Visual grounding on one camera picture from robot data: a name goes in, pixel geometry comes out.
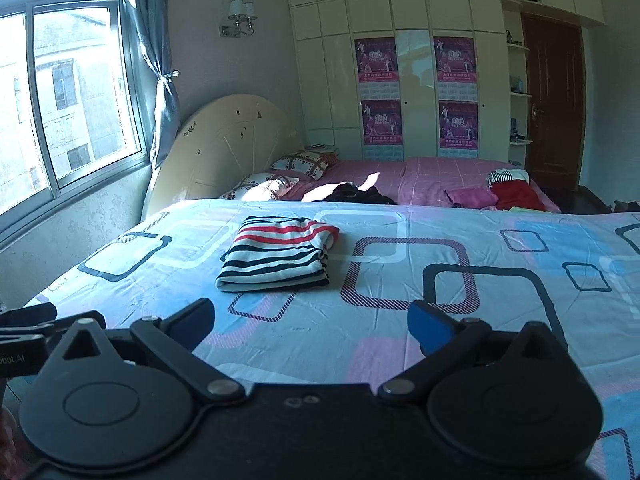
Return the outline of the black white patterned garment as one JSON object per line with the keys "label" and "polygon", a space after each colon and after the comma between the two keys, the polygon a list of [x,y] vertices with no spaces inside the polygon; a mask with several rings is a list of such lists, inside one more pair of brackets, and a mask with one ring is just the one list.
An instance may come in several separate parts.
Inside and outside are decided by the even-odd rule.
{"label": "black white patterned garment", "polygon": [[497,168],[491,171],[486,178],[489,186],[510,181],[524,181],[529,184],[530,177],[528,172],[522,168]]}

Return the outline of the white blue patterned bed sheet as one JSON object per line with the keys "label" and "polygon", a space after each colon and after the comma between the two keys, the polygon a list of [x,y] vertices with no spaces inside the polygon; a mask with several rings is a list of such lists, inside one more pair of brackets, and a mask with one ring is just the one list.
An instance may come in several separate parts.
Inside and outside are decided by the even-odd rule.
{"label": "white blue patterned bed sheet", "polygon": [[[300,292],[228,294],[216,279],[248,217],[335,226],[330,281]],[[103,314],[111,327],[213,301],[198,357],[244,384],[378,386],[418,362],[407,328],[423,270],[439,263],[437,305],[497,330],[556,326],[604,411],[590,466],[639,474],[639,217],[424,206],[189,200],[119,235],[37,296],[63,316]]]}

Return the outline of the upper right pink poster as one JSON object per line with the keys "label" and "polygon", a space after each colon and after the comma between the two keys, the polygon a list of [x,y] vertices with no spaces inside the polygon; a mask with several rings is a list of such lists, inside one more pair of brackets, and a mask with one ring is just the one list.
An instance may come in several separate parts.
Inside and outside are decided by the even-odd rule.
{"label": "upper right pink poster", "polygon": [[442,102],[476,103],[477,69],[474,39],[435,37],[436,84]]}

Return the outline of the red folded garment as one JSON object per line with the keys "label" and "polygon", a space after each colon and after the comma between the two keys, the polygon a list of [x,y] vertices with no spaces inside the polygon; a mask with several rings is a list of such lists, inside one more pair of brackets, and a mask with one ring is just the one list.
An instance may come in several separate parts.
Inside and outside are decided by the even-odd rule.
{"label": "red folded garment", "polygon": [[524,180],[495,182],[491,185],[490,190],[497,197],[496,208],[498,210],[522,208],[546,211],[546,206],[536,191]]}

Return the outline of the dark brown wooden door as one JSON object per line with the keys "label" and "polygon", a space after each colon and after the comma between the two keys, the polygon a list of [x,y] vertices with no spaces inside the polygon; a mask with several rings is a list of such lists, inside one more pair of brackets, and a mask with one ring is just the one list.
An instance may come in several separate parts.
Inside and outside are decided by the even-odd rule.
{"label": "dark brown wooden door", "polygon": [[585,140],[582,31],[550,18],[522,17],[530,94],[526,169],[541,188],[575,191]]}

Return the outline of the cream wardrobe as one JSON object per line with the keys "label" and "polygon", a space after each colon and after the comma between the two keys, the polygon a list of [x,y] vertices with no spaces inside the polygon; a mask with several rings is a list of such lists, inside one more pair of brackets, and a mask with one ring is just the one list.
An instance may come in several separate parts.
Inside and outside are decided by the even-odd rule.
{"label": "cream wardrobe", "polygon": [[404,158],[438,154],[435,37],[474,39],[480,159],[507,160],[514,108],[528,101],[525,13],[591,26],[601,0],[288,0],[306,136],[362,157],[355,40],[393,37]]}

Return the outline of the pink poster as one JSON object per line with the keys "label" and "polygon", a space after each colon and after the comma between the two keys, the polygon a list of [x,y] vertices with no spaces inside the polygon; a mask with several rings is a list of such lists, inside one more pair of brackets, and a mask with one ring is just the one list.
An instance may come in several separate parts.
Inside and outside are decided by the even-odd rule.
{"label": "pink poster", "polygon": [[477,158],[478,108],[474,102],[439,101],[438,154],[440,157]]}
{"label": "pink poster", "polygon": [[477,69],[474,39],[435,37],[436,84],[442,102],[476,103]]}
{"label": "pink poster", "polygon": [[399,100],[361,102],[362,157],[376,162],[404,159],[401,104]]}
{"label": "pink poster", "polygon": [[358,86],[363,101],[398,101],[399,70],[393,37],[355,40]]}

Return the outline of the patterned pillow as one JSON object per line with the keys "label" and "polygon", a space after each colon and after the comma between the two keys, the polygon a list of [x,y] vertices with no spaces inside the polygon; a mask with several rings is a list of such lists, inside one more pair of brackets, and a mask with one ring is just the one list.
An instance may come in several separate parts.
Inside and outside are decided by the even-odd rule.
{"label": "patterned pillow", "polygon": [[224,200],[242,200],[242,202],[269,202],[280,200],[299,182],[299,178],[283,174],[261,172],[251,174],[230,191],[221,195]]}
{"label": "patterned pillow", "polygon": [[269,168],[273,171],[295,172],[317,181],[337,162],[334,152],[303,150],[276,159]]}

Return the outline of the patterned pillow far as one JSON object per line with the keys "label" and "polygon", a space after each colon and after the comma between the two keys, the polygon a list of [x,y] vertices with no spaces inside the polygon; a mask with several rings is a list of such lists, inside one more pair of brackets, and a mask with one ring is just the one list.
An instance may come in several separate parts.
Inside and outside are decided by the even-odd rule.
{"label": "patterned pillow far", "polygon": [[334,152],[303,150],[276,159],[269,168],[273,171],[295,172],[317,181],[337,162]]}

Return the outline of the wall lamp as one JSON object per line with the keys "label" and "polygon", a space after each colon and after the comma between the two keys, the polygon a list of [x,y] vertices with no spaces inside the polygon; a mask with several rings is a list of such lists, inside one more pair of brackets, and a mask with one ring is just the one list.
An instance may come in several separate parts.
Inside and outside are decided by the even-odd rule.
{"label": "wall lamp", "polygon": [[232,0],[228,10],[229,25],[219,27],[222,38],[240,38],[241,36],[253,36],[255,33],[254,21],[257,20],[254,3],[243,0]]}

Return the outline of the upper left pink poster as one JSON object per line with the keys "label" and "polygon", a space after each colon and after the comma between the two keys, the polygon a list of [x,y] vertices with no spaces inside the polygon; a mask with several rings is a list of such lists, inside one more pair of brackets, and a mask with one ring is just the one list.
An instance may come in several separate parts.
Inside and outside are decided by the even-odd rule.
{"label": "upper left pink poster", "polygon": [[393,37],[355,40],[358,86],[363,101],[398,101],[399,70]]}

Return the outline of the magenta folded garment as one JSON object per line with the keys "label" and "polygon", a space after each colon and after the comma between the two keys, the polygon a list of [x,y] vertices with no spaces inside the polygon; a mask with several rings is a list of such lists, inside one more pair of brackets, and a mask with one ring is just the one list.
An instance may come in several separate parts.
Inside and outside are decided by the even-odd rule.
{"label": "magenta folded garment", "polygon": [[495,207],[498,203],[497,195],[482,186],[446,190],[445,195],[454,208],[486,209]]}

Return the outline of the window with grey frame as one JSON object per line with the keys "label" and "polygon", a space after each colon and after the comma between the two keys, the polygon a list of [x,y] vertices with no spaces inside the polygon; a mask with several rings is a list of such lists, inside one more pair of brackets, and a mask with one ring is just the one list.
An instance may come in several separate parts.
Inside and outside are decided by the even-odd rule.
{"label": "window with grey frame", "polygon": [[1,239],[148,158],[127,0],[1,0]]}

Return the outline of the black clothes on pink bed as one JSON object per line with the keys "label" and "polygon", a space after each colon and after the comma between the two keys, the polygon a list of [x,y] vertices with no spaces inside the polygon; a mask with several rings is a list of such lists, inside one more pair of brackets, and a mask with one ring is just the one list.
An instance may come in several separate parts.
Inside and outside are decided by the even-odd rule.
{"label": "black clothes on pink bed", "polygon": [[378,192],[375,186],[371,186],[366,190],[360,190],[360,188],[356,188],[356,186],[350,182],[337,185],[323,201],[330,203],[396,205],[394,200]]}

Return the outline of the lower right pink poster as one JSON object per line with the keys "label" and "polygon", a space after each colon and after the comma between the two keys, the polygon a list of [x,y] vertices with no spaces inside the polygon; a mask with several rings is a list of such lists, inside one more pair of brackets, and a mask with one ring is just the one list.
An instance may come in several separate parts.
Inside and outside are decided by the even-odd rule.
{"label": "lower right pink poster", "polygon": [[477,158],[478,108],[474,102],[439,101],[438,154],[440,157]]}

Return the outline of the cream round headboard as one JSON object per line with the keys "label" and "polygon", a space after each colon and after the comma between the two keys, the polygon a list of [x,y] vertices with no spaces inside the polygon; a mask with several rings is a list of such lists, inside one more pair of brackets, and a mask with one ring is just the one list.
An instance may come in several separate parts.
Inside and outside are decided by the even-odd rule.
{"label": "cream round headboard", "polygon": [[232,94],[210,102],[183,124],[152,173],[142,218],[183,200],[217,198],[303,147],[292,120],[261,96]]}

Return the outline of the patterned pillow near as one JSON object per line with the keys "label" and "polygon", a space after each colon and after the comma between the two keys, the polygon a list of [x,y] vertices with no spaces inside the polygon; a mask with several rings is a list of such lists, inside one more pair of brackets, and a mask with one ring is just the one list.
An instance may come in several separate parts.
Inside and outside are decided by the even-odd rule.
{"label": "patterned pillow near", "polygon": [[280,200],[299,182],[299,178],[283,174],[261,172],[251,174],[230,191],[221,195],[224,200],[242,200],[242,202],[269,202]]}

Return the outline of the red black white striped sweater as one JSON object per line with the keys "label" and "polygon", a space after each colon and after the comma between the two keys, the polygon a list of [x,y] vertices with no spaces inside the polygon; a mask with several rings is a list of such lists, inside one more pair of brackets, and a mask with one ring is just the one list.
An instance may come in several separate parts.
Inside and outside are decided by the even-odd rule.
{"label": "red black white striped sweater", "polygon": [[248,217],[221,257],[216,286],[265,292],[329,284],[328,255],[339,236],[339,228],[314,219]]}

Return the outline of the lower left pink poster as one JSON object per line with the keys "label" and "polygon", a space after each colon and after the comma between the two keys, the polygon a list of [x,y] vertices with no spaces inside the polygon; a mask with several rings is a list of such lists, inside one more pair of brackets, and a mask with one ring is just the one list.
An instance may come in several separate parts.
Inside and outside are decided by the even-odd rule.
{"label": "lower left pink poster", "polygon": [[404,159],[401,104],[399,100],[361,102],[362,157],[376,162]]}

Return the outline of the pink bed sheet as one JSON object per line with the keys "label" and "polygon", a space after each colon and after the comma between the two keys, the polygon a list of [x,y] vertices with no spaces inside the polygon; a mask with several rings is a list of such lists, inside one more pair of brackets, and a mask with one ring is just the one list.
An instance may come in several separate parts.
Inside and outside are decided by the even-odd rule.
{"label": "pink bed sheet", "polygon": [[508,162],[472,158],[411,157],[403,162],[344,160],[326,170],[318,181],[300,180],[284,200],[300,202],[306,194],[323,186],[352,182],[360,185],[378,174],[374,186],[399,205],[449,207],[446,191],[488,187],[488,176],[497,169],[514,169]]}

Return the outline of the blue grey curtain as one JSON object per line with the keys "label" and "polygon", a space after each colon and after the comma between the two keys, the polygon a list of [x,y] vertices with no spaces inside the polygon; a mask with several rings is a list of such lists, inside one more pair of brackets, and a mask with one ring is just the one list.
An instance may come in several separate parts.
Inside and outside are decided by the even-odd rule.
{"label": "blue grey curtain", "polygon": [[134,0],[142,56],[155,75],[154,128],[151,162],[158,169],[167,158],[180,126],[179,98],[172,66],[168,26],[168,0]]}

